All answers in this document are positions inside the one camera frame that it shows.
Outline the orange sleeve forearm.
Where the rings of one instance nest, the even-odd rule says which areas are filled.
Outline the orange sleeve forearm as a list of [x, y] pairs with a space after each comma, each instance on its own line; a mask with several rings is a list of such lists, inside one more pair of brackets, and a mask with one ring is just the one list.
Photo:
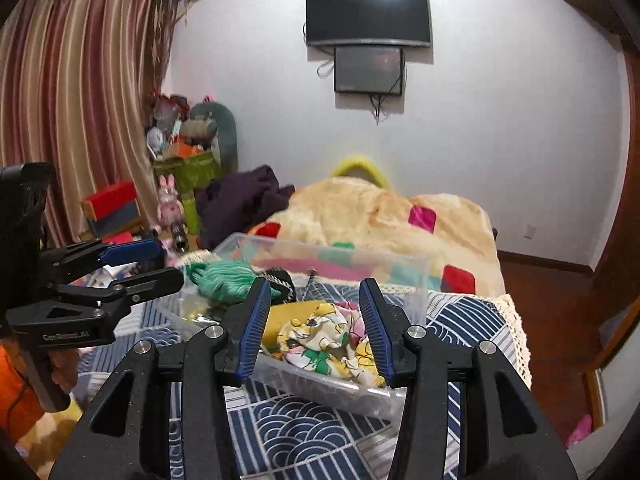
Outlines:
[[40, 421], [44, 411], [32, 387], [13, 366], [5, 348], [1, 349], [0, 387], [1, 433], [15, 444]]

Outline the person's left hand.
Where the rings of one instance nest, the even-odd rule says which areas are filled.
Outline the person's left hand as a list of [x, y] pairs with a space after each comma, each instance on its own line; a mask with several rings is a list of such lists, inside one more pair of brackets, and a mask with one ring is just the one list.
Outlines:
[[65, 393], [70, 393], [78, 381], [79, 351], [77, 349], [51, 350], [49, 358], [52, 363], [52, 380]]

